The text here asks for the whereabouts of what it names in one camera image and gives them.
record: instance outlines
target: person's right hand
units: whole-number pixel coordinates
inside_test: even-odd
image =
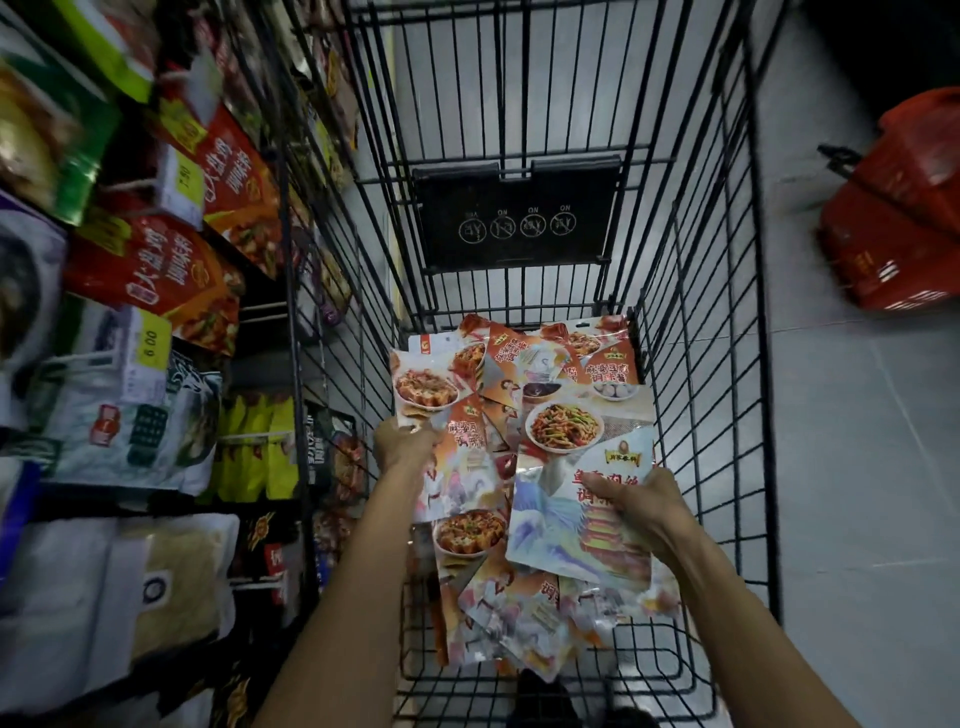
[[[641,485],[624,485],[595,473],[584,473],[583,482],[621,511],[644,545],[668,566],[673,566],[675,540],[698,526],[676,478],[666,468],[654,468]]]

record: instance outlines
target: cart wire mesh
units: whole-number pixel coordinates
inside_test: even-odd
[[[281,5],[306,75],[323,89],[310,28],[293,0]],[[524,329],[625,312],[654,393],[659,460],[779,619],[756,85],[787,4],[773,13],[760,53],[748,0],[345,5],[325,29],[347,49],[362,117],[359,151],[342,155],[352,181],[342,191],[306,113],[312,102],[332,116],[329,98],[300,92],[276,18],[253,0],[241,7],[268,68],[260,102],[276,150],[284,245],[300,260],[287,266],[295,385],[356,418],[368,488],[372,432],[393,412],[389,351],[405,349],[408,335],[455,328],[471,311]],[[455,272],[426,264],[418,170],[494,163],[501,179],[524,179],[539,161],[611,154],[620,159],[617,184],[592,262]],[[288,211],[289,189],[307,203],[309,220]],[[297,235],[314,223],[319,240]],[[344,322],[323,330],[300,315],[320,293],[305,285],[310,266],[325,265],[318,245],[353,292]],[[297,407],[302,422],[300,398]],[[306,473],[303,432],[298,453]],[[440,667],[429,602],[427,583],[412,579],[401,607],[397,719],[506,722],[515,680],[489,663]],[[613,705],[664,724],[723,720],[685,613],[618,627],[613,647],[582,653],[560,680],[581,717]]]

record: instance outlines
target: price tag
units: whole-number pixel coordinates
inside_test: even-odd
[[[197,151],[197,145],[206,137],[206,129],[180,99],[160,99],[160,124],[190,154]]]
[[[173,328],[160,316],[135,306],[121,311],[125,323],[120,399],[162,405],[167,389],[167,365]]]
[[[204,226],[204,170],[170,144],[157,165],[156,205],[194,230]]]

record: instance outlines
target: bowl of food image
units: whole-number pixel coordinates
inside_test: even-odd
[[[507,535],[507,521],[496,511],[467,511],[433,527],[433,542],[446,556],[475,559]]]
[[[568,341],[578,356],[589,356],[600,348],[600,339],[582,331],[571,331]]]
[[[640,391],[639,384],[627,384],[622,381],[595,381],[593,392],[607,401],[624,401]]]
[[[397,395],[407,404],[429,412],[439,412],[460,397],[460,389],[449,372],[409,369],[396,378]]]
[[[484,354],[487,352],[487,345],[483,342],[477,344],[467,344],[453,355],[453,369],[458,374],[466,377],[476,377],[483,374]]]
[[[603,437],[603,417],[582,404],[545,402],[527,418],[527,436],[547,452],[565,455]]]

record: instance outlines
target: cart seat warning icons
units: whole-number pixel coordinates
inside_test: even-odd
[[[516,232],[516,223],[510,215],[500,215],[490,223],[490,234],[497,240],[506,240]]]
[[[459,233],[460,239],[465,243],[476,245],[477,243],[483,242],[483,239],[487,237],[487,226],[484,225],[481,220],[471,217],[469,220],[464,220],[464,222],[460,224]]]
[[[542,215],[531,212],[520,220],[520,232],[527,237],[540,237],[546,231],[546,220]]]
[[[566,235],[577,227],[577,218],[572,212],[558,212],[550,221],[550,231],[555,235]]]

